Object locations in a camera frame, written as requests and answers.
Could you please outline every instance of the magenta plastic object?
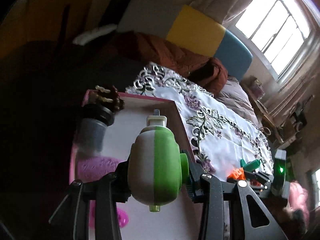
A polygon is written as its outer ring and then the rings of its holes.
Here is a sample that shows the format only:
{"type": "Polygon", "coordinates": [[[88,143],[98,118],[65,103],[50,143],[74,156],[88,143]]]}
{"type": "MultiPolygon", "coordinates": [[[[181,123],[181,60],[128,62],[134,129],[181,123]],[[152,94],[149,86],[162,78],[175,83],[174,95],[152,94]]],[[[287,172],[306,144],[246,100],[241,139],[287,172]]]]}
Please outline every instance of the magenta plastic object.
{"type": "MultiPolygon", "coordinates": [[[[121,160],[111,157],[93,157],[77,161],[76,176],[83,182],[101,179],[104,175],[116,170],[121,160]]],[[[94,228],[96,202],[91,201],[89,210],[89,226],[94,228]]],[[[127,213],[117,208],[119,226],[122,228],[129,222],[127,213]]]]}

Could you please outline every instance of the rust-colored comforter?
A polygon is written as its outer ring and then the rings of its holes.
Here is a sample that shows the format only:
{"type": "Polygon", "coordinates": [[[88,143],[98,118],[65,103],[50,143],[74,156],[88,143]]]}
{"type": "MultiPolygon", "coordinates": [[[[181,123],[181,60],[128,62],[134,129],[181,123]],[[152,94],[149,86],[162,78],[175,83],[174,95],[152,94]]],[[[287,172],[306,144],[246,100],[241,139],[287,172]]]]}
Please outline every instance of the rust-colored comforter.
{"type": "Polygon", "coordinates": [[[165,66],[218,95],[227,82],[228,71],[220,60],[179,48],[160,37],[143,33],[118,34],[109,49],[134,60],[165,66]]]}

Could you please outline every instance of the headboard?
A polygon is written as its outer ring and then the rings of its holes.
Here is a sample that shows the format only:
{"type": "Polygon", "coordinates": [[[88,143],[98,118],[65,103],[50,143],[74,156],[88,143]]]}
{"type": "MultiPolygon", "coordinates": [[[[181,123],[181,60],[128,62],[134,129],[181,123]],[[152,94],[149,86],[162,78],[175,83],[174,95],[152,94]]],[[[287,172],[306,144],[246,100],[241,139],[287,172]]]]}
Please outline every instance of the headboard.
{"type": "Polygon", "coordinates": [[[239,81],[252,62],[247,47],[225,27],[173,0],[131,0],[117,31],[157,35],[194,53],[217,57],[239,81]]]}

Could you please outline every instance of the window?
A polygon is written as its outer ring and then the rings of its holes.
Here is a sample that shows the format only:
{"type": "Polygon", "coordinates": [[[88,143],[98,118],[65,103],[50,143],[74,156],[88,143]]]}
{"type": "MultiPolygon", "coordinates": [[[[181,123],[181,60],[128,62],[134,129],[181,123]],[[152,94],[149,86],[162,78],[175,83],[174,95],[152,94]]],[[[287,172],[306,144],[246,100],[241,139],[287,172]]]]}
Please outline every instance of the window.
{"type": "Polygon", "coordinates": [[[295,0],[253,0],[234,26],[230,30],[245,36],[249,48],[255,46],[253,52],[263,57],[275,79],[285,72],[310,34],[309,23],[295,0]]]}
{"type": "Polygon", "coordinates": [[[320,206],[320,170],[317,170],[314,174],[312,174],[312,180],[315,190],[315,200],[316,200],[316,208],[320,206]]]}

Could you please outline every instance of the orange toy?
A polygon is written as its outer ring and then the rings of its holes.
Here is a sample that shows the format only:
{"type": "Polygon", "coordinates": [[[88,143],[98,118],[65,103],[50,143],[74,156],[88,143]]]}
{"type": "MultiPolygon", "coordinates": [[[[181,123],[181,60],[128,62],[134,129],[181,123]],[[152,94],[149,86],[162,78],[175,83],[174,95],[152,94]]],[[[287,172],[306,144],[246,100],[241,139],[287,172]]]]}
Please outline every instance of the orange toy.
{"type": "Polygon", "coordinates": [[[239,179],[245,180],[243,168],[234,169],[231,174],[228,176],[228,179],[239,179]]]}

